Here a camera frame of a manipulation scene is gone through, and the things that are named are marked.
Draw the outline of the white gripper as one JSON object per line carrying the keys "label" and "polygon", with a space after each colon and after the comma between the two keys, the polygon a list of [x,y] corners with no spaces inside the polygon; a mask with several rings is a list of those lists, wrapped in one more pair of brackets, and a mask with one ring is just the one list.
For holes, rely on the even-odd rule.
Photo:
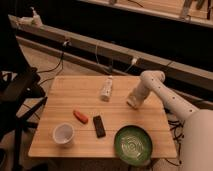
{"label": "white gripper", "polygon": [[138,109],[149,96],[150,90],[140,82],[127,97],[127,104],[133,109]]}

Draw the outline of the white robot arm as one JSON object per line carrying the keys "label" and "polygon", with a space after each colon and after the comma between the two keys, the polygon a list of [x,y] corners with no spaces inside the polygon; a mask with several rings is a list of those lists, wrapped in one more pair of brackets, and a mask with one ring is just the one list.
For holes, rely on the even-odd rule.
{"label": "white robot arm", "polygon": [[142,72],[140,82],[127,97],[127,104],[138,109],[150,92],[154,92],[184,122],[179,171],[213,171],[213,110],[194,106],[166,87],[164,80],[162,71]]}

